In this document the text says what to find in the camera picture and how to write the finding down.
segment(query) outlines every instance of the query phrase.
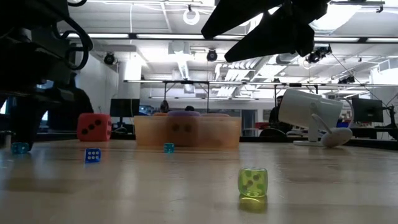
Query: small blue die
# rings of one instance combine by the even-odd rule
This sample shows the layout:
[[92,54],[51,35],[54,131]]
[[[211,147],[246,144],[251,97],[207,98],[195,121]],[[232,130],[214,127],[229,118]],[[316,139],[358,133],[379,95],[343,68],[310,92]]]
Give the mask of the small blue die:
[[11,152],[13,154],[25,154],[29,152],[29,144],[26,142],[14,142],[11,145]]
[[86,162],[99,162],[101,160],[101,150],[98,148],[88,148],[85,150]]
[[174,144],[173,143],[165,143],[164,144],[164,152],[173,153],[174,152]]

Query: monitor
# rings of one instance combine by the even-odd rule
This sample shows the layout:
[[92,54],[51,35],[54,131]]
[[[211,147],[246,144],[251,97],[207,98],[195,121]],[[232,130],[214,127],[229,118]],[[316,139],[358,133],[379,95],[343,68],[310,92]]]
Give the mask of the monitor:
[[110,114],[119,118],[139,115],[139,99],[112,99]]
[[380,122],[383,119],[383,104],[381,100],[353,98],[354,121]]

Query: red die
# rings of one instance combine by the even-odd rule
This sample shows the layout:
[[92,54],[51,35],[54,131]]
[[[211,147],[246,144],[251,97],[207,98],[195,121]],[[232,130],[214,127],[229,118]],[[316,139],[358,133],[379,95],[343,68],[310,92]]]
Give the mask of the red die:
[[112,132],[110,115],[83,113],[79,116],[77,138],[81,141],[109,141]]

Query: dice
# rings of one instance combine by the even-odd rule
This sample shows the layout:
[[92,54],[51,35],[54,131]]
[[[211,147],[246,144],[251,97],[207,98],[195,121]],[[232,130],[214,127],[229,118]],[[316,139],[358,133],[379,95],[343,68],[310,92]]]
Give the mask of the dice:
[[86,162],[99,162],[101,160],[101,150],[98,148],[88,148],[85,150]]
[[81,141],[109,141],[111,117],[107,114],[83,113],[79,116],[77,137]]
[[29,144],[26,142],[14,142],[11,145],[11,152],[13,154],[25,154],[29,151]]
[[239,192],[248,197],[263,197],[267,194],[268,173],[264,168],[243,167],[238,175]]
[[164,144],[164,152],[166,152],[166,153],[173,153],[174,148],[175,148],[175,146],[173,143],[165,143]]

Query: desk lamp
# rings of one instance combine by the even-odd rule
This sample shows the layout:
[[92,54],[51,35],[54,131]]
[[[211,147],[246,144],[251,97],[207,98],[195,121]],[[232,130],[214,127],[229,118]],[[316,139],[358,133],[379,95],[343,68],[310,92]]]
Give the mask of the desk lamp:
[[[335,127],[343,102],[324,99],[320,95],[288,89],[279,109],[279,120],[308,128],[308,141],[294,141],[298,146],[335,147],[348,142],[353,133],[349,128]],[[326,131],[318,141],[318,130]]]

